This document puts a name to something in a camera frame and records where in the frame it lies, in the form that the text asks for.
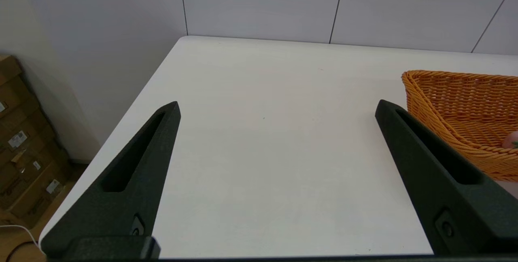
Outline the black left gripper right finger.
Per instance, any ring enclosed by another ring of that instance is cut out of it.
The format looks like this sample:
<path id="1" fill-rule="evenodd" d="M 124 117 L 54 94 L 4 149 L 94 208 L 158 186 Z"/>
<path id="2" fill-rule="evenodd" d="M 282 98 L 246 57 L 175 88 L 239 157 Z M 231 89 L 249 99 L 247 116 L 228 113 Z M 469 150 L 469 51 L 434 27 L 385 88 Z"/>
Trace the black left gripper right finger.
<path id="1" fill-rule="evenodd" d="M 435 254 L 517 254 L 516 197 L 399 105 L 375 117 Z"/>

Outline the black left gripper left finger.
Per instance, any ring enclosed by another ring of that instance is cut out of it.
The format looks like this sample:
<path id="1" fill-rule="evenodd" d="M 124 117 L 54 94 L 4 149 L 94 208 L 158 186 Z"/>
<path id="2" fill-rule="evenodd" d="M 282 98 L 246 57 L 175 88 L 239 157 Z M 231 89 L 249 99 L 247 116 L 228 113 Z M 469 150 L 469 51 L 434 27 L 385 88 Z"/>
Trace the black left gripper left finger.
<path id="1" fill-rule="evenodd" d="M 41 240 L 48 257 L 157 257 L 152 231 L 181 114 L 157 109 Z"/>

